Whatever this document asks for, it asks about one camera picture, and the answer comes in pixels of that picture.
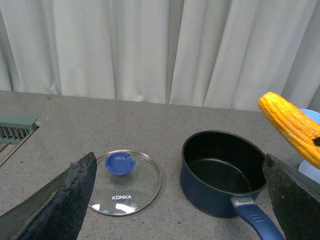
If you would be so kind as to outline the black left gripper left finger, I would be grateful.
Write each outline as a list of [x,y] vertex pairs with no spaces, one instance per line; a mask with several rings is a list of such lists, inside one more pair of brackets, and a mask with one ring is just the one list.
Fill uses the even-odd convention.
[[0,217],[2,240],[75,240],[92,196],[97,159],[89,152]]

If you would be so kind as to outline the black left gripper right finger tip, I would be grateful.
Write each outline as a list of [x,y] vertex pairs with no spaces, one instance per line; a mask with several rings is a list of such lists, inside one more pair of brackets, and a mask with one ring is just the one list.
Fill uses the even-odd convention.
[[320,137],[313,139],[314,145],[320,147]]

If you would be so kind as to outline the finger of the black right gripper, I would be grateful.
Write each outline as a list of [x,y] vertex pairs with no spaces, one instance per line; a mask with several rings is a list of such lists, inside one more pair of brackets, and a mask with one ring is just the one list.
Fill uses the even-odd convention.
[[320,184],[267,154],[262,167],[273,212],[287,240],[320,238]]

